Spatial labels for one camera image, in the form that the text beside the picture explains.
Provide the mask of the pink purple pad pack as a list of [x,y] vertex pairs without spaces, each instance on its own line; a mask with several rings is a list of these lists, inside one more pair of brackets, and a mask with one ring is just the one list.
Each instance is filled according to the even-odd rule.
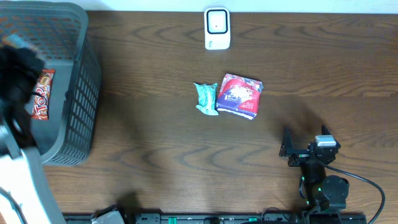
[[264,85],[259,80],[227,73],[216,99],[216,109],[253,120],[259,110]]

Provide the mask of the teal snack pack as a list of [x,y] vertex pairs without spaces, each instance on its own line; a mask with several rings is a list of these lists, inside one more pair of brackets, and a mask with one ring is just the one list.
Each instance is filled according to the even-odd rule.
[[215,110],[216,89],[218,84],[214,83],[209,85],[195,83],[195,87],[198,93],[198,104],[196,108],[205,115],[218,116],[219,113]]

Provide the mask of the orange Top chocolate bar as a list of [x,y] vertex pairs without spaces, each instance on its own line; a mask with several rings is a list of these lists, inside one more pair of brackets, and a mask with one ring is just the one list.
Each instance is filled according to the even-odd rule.
[[34,88],[35,98],[32,109],[32,118],[48,120],[49,101],[55,69],[43,69]]

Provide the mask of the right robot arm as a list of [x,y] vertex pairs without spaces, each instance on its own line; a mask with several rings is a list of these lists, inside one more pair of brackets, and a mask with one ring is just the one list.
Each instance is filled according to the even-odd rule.
[[340,212],[346,208],[349,182],[337,175],[327,175],[326,166],[336,159],[341,145],[322,126],[305,149],[296,149],[288,128],[284,129],[279,156],[288,157],[288,166],[299,167],[299,192],[308,209],[300,213],[302,223],[341,223]]

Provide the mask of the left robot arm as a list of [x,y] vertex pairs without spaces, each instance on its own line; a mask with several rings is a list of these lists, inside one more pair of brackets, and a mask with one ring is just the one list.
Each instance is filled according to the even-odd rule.
[[6,223],[65,223],[49,188],[25,105],[44,61],[17,34],[1,41],[1,215]]

